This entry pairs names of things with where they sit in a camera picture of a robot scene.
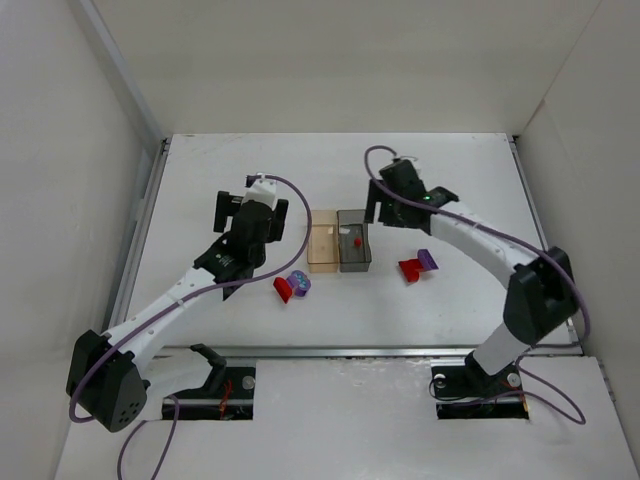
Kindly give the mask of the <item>purple lego brick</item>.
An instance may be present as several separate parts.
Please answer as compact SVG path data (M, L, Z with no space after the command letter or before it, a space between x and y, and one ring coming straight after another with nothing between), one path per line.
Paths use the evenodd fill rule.
M439 269L438 264L428 249L419 249L417 251L417 260L420 265L420 272L430 272Z

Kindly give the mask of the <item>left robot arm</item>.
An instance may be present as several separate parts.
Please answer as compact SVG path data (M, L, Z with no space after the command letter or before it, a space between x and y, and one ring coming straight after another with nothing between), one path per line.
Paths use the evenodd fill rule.
M90 419L110 432L131 424L158 385L153 357L190 321L253 279L267 244L283 235L288 203L276 189L276 181L258 179L242 196L219 192L214 230L220 236L184 276L128 321L76 340L66 393Z

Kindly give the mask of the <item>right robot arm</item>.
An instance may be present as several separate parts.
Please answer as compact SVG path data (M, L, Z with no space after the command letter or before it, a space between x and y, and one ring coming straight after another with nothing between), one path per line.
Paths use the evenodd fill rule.
M464 375L487 389L522 353L578 310L568 255L519 244L489 226L444 187L425 188L408 157L395 158L369 182L365 221L423 231L461 251L506 290L502 322L465 359Z

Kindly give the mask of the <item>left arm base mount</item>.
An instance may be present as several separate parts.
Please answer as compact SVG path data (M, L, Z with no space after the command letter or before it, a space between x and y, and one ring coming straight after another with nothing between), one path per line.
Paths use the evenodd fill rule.
M257 380L256 362L228 359L211 347L189 347L196 365L204 366L203 383L174 393L179 402L179 420L249 421L253 419Z

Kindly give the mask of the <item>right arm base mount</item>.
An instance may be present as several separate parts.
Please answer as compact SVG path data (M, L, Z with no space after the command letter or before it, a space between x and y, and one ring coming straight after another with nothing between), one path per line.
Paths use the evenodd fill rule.
M429 393L439 420L528 420L522 380L514 365L494 376L471 372L464 365L431 366Z

